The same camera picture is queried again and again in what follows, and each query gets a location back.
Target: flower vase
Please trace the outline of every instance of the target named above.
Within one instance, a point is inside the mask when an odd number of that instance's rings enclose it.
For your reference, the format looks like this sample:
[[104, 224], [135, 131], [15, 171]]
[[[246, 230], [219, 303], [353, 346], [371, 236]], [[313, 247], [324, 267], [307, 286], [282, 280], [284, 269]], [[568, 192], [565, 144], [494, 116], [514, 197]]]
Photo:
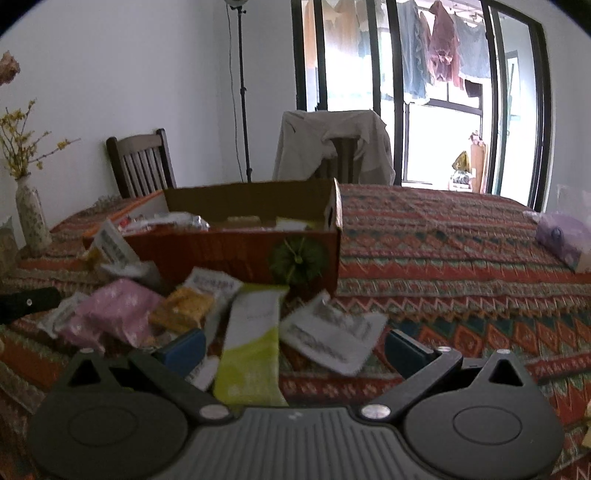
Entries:
[[30, 174], [18, 179], [17, 185], [16, 202], [22, 233], [31, 253], [38, 255], [51, 244], [39, 192], [31, 185]]

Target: white label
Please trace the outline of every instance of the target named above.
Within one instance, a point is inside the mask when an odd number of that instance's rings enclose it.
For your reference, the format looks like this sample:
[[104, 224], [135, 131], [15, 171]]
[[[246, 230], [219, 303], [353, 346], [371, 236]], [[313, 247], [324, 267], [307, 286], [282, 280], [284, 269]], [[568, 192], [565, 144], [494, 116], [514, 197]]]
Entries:
[[128, 265], [139, 262], [137, 254], [110, 220], [101, 225], [92, 247], [98, 248], [111, 264]]

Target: orange cardboard box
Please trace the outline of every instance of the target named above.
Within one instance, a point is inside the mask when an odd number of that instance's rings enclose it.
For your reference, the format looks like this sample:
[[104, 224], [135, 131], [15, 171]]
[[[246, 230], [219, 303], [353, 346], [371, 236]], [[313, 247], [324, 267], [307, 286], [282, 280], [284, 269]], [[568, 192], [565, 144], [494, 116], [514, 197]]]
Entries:
[[[336, 180], [234, 183], [170, 189], [138, 199], [111, 216], [118, 225], [126, 218], [149, 218], [159, 213], [189, 212], [200, 215], [210, 231], [178, 231], [159, 227], [126, 235], [141, 260], [156, 263], [162, 277], [182, 283], [193, 267], [219, 270], [248, 283], [286, 283], [306, 276], [311, 264], [322, 273], [306, 283], [292, 284], [292, 291], [309, 297], [325, 288], [335, 292], [338, 270], [342, 208]], [[274, 226], [277, 218], [302, 220], [315, 225], [305, 231], [230, 230], [232, 218], [260, 219]], [[97, 229], [83, 235], [85, 247]]]

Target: red patterned tablecloth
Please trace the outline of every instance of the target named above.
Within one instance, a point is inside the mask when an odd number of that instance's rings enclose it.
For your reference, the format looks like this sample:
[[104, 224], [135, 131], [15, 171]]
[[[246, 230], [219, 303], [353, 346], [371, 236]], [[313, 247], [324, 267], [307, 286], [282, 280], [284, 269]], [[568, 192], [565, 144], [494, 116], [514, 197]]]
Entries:
[[[591, 400], [591, 275], [574, 275], [540, 247], [524, 207], [511, 200], [396, 187], [341, 189], [344, 231], [334, 304], [352, 313], [385, 312], [387, 330], [400, 328], [465, 356], [512, 349], [564, 425], [554, 478], [589, 478], [591, 459], [580, 444]], [[47, 255], [21, 262], [2, 288], [54, 285], [64, 295], [95, 290], [100, 281], [76, 256], [81, 233], [108, 214], [91, 210], [64, 221]], [[39, 332], [39, 317], [0, 327], [0, 473], [6, 480], [34, 478], [24, 447], [28, 419], [76, 351]], [[381, 344], [354, 379], [286, 346], [280, 367], [281, 390], [297, 403], [361, 403], [401, 381]]]

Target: white wall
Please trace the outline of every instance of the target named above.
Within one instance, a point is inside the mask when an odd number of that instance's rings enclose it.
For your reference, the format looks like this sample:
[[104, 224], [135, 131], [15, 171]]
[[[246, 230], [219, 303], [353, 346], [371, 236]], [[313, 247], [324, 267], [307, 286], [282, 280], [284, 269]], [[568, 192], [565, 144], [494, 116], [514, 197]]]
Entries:
[[[548, 182], [548, 208], [556, 204], [560, 183], [591, 189], [591, 38], [548, 0], [501, 0], [542, 23], [550, 58], [553, 88], [553, 158]], [[271, 177], [281, 112], [295, 108], [293, 32], [290, 2], [251, 0], [244, 19], [247, 108], [254, 179]], [[220, 135], [226, 180], [239, 178], [229, 96], [228, 25], [222, 0], [215, 5], [220, 59]], [[235, 13], [232, 28], [236, 35]], [[240, 116], [238, 61], [235, 53], [235, 92]], [[242, 155], [241, 120], [238, 118]]]
[[[25, 108], [38, 98], [30, 126], [53, 131], [42, 150], [82, 138], [33, 171], [50, 225], [116, 193], [104, 150], [111, 135], [165, 128], [179, 186], [223, 180], [212, 46], [219, 3], [46, 0], [0, 38], [0, 51], [21, 65], [0, 87], [0, 105]], [[15, 188], [0, 171], [0, 220], [17, 218]]]
[[[228, 64], [229, 35], [225, 3], [214, 1], [216, 44], [219, 66], [219, 128], [226, 181], [239, 181], [234, 145], [234, 116]], [[273, 175], [281, 117], [296, 109], [291, 5], [288, 0], [251, 0], [243, 18], [244, 71], [248, 138], [254, 181]], [[236, 12], [230, 12], [233, 42], [234, 92], [238, 116], [238, 147], [244, 167], [244, 146], [238, 68], [238, 27]]]

